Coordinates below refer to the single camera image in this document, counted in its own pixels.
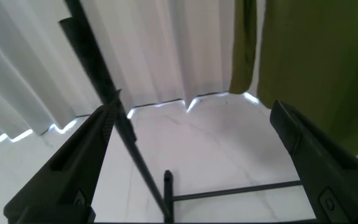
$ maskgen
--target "white curtain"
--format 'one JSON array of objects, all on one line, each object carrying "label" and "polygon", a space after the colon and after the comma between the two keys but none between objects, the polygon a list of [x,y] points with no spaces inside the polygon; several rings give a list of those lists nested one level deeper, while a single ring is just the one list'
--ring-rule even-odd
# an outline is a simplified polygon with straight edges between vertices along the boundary
[{"label": "white curtain", "polygon": [[[234,0],[81,1],[121,100],[228,91]],[[100,104],[58,21],[62,0],[0,0],[0,135],[63,128]]]}]

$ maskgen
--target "floor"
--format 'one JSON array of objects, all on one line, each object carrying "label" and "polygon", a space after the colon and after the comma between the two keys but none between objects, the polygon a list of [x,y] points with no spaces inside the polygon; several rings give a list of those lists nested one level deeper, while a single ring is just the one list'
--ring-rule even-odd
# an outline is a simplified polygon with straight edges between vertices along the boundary
[{"label": "floor", "polygon": [[[192,194],[298,180],[269,123],[269,110],[243,95],[137,108],[137,145],[160,191],[174,175],[174,194]],[[0,223],[5,204],[86,118],[60,134],[51,129],[0,143]],[[162,214],[113,129],[92,207],[96,222],[162,222]],[[176,222],[283,222],[314,218],[302,186],[175,203]]]}]

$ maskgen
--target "olive green fabric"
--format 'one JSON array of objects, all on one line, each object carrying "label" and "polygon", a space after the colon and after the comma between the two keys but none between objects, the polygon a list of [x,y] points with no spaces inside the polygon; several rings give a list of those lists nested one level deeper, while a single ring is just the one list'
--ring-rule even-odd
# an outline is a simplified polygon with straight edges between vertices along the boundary
[{"label": "olive green fabric", "polygon": [[230,93],[241,94],[252,81],[256,47],[256,1],[236,0]]},{"label": "olive green fabric", "polygon": [[266,4],[260,101],[268,108],[274,100],[293,105],[357,154],[358,1],[268,0]]}]

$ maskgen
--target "curtain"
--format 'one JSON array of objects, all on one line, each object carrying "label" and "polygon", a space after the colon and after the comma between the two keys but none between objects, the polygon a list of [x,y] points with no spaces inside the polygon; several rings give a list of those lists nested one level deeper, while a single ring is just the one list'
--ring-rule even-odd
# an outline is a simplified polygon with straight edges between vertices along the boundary
[{"label": "curtain", "polygon": [[293,105],[357,154],[358,1],[267,1],[261,39],[260,101]]},{"label": "curtain", "polygon": [[[233,0],[81,1],[127,111],[228,91]],[[58,22],[62,0],[0,0],[0,135],[64,128],[100,99]]]}]

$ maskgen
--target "tile floor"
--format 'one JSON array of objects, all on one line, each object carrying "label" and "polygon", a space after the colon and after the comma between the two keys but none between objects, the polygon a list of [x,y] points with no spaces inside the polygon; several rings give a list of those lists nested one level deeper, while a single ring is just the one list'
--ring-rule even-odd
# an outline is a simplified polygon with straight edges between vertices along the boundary
[{"label": "tile floor", "polygon": [[[65,134],[52,129],[0,143],[0,223],[3,207],[86,118]],[[192,194],[298,180],[290,156],[269,123],[269,110],[242,95],[198,98],[137,108],[137,145],[160,191],[174,175],[174,194]],[[113,129],[92,207],[96,222],[162,222],[123,143]],[[283,222],[314,218],[303,187],[175,203],[176,222]]]}]

